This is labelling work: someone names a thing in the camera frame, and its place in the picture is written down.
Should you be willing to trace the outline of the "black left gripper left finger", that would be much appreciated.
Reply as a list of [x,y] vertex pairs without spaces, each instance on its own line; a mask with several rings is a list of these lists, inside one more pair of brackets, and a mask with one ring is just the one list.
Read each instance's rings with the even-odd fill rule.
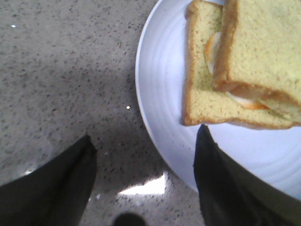
[[39,169],[0,187],[2,226],[77,226],[95,182],[88,135]]

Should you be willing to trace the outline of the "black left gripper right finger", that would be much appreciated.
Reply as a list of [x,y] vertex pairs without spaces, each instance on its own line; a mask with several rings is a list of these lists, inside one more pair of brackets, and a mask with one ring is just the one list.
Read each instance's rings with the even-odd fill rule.
[[206,226],[299,226],[301,202],[240,166],[201,125],[194,177]]

